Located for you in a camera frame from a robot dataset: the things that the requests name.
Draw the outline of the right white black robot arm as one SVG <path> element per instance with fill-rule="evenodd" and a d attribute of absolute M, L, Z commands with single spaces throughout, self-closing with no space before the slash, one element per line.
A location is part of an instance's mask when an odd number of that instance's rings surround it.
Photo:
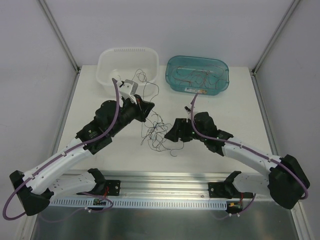
<path fill-rule="evenodd" d="M 237 160 L 256 171 L 245 173 L 235 170 L 224 181 L 210 183 L 208 190 L 213 198 L 232 199 L 241 195 L 252 198 L 254 194 L 259 194 L 290 210 L 305 197 L 310 187 L 295 157 L 267 154 L 245 146 L 231 133 L 218 129 L 207 112 L 196 113 L 194 119 L 176 118 L 165 139 L 184 143 L 198 140 L 209 151 Z"/>

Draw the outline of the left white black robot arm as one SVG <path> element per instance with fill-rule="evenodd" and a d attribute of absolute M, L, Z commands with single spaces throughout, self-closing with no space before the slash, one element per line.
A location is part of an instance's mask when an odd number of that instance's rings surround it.
<path fill-rule="evenodd" d="M 77 132 L 60 152 L 32 170 L 16 170 L 10 174 L 10 181 L 27 216 L 39 214 L 62 196 L 82 192 L 93 195 L 105 193 L 107 181 L 97 168 L 90 168 L 69 180 L 61 180 L 60 176 L 111 144 L 112 138 L 133 120 L 146 121 L 155 104 L 142 100 L 137 94 L 134 98 L 135 103 L 129 98 L 124 98 L 123 104 L 115 100 L 103 102 L 93 120 Z"/>

